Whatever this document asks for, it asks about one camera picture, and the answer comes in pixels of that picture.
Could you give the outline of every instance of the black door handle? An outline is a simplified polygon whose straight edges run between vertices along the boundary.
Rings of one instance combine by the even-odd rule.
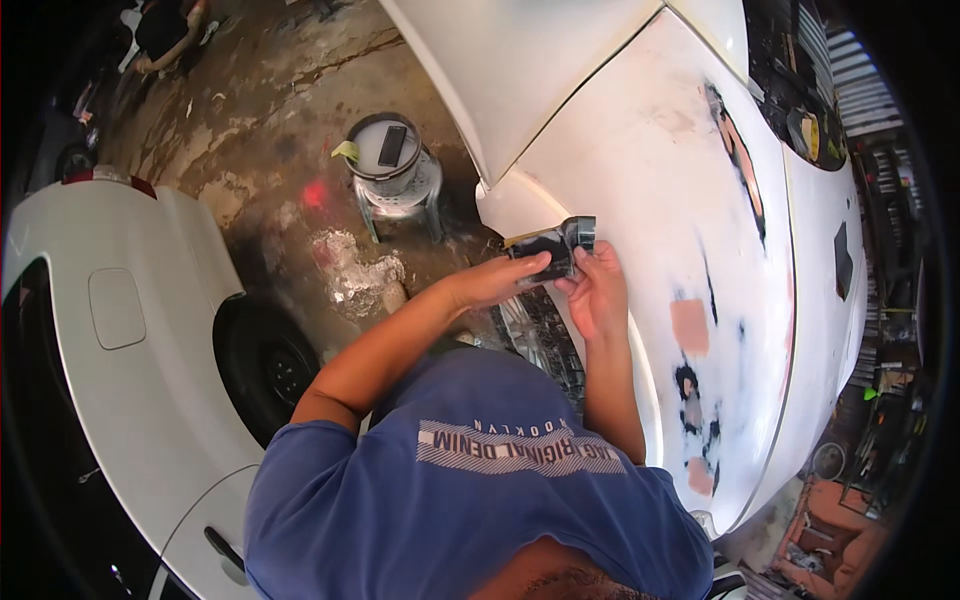
[[[233,548],[230,547],[230,544],[224,540],[224,537],[217,533],[217,530],[213,527],[206,526],[204,528],[204,536],[206,540],[210,542],[210,545],[213,546],[213,549],[217,551],[218,554],[225,557],[228,561],[233,563],[238,569],[247,572],[247,569],[244,567],[243,559],[240,558],[240,555],[233,551]]]

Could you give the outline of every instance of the white car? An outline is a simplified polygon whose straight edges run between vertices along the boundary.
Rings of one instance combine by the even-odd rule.
[[[84,596],[256,598],[247,495],[312,347],[244,295],[209,210],[180,192],[97,167],[7,225],[5,516],[35,513]]]
[[[816,12],[800,3],[791,26],[773,0],[381,4],[467,143],[487,226],[596,216],[627,275],[648,464],[712,537],[743,523],[803,466],[866,315]]]

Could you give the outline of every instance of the wet floor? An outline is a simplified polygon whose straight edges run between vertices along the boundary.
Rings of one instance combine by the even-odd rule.
[[[437,90],[375,0],[213,2],[222,21],[173,73],[124,77],[101,162],[197,198],[213,212],[248,292],[299,322],[326,359],[385,315],[379,291],[416,294],[494,256],[474,205],[477,175]],[[377,224],[374,244],[332,149],[360,118],[399,112],[444,168],[445,237],[417,221]],[[489,315],[467,314],[498,346]]]

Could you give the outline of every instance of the sanding block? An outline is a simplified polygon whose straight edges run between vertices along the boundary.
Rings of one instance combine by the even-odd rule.
[[[529,283],[573,277],[576,275],[573,249],[581,246],[593,254],[596,223],[596,217],[570,217],[554,228],[532,231],[503,240],[503,246],[511,258],[534,256],[544,250],[550,252],[550,264],[530,277]]]

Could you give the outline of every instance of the forearm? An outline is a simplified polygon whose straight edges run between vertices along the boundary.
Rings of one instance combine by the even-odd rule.
[[[414,296],[324,366],[300,401],[291,422],[330,419],[359,421],[463,312],[441,281]],[[326,402],[318,412],[311,395]],[[337,415],[328,415],[333,411]]]
[[[635,465],[646,461],[646,441],[634,396],[634,361],[626,330],[587,342],[584,426],[623,450]]]

